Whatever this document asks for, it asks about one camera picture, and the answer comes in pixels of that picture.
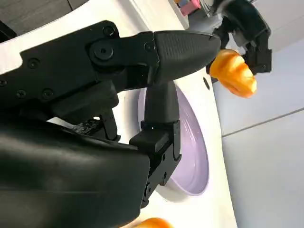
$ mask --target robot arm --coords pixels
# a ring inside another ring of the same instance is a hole
[[[232,33],[236,44],[245,49],[243,58],[253,74],[270,72],[272,51],[268,49],[268,39],[271,30],[258,10],[247,0],[214,0],[211,12],[223,15],[222,25],[214,30],[221,39],[221,49],[225,49],[228,34]]]
[[[0,75],[0,224],[134,220],[181,160],[173,80],[203,68],[219,48],[218,37],[187,31],[120,38],[103,21],[22,52],[22,65]],[[118,143],[117,94],[144,87],[142,131]],[[54,116],[76,127],[46,122]]]

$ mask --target white table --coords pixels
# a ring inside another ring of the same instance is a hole
[[[57,21],[0,44],[0,74],[21,65],[19,52],[105,19],[117,25],[122,37],[144,30],[184,29],[166,0],[90,0]],[[150,204],[141,211],[134,223],[160,217],[176,228],[237,227],[223,160],[215,98],[212,87],[210,91],[206,89],[203,77],[206,77],[211,85],[210,77],[204,70],[179,79],[176,83],[192,105],[204,135],[209,157],[208,186],[200,197],[188,197],[175,203],[154,192]],[[122,142],[125,143],[138,131],[134,123],[137,95],[138,91],[120,93],[120,104],[114,109],[118,133],[123,136]]]

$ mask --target screw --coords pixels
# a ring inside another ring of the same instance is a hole
[[[45,89],[42,91],[42,97],[45,100],[50,99],[53,95],[54,95],[54,92],[51,89]]]
[[[6,80],[0,80],[0,87],[6,86],[8,82]]]
[[[95,47],[94,54],[98,59],[107,61],[112,58],[114,51],[111,45],[103,44]]]
[[[103,29],[103,33],[106,37],[111,37],[114,34],[115,30],[111,26],[105,26]]]
[[[39,63],[40,63],[40,61],[39,61],[38,59],[36,59],[36,58],[31,58],[31,59],[28,61],[28,67],[29,67],[30,69],[36,69],[36,68],[38,68]]]
[[[153,42],[147,42],[144,44],[144,49],[148,52],[155,50],[155,45]]]
[[[27,93],[24,90],[18,90],[16,93],[16,96],[18,98],[24,98],[27,95]]]

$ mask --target orange object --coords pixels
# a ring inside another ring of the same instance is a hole
[[[251,97],[257,90],[257,81],[243,57],[236,51],[221,50],[210,67],[210,76],[217,78],[230,92]]]
[[[173,228],[170,223],[161,218],[150,218],[136,226],[135,228]]]

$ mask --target purple plate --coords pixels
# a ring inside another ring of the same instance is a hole
[[[184,93],[176,86],[180,107],[181,161],[171,175],[167,186],[197,196],[203,193],[209,179],[207,150],[199,122]],[[142,89],[138,99],[138,121],[144,119],[146,89]]]

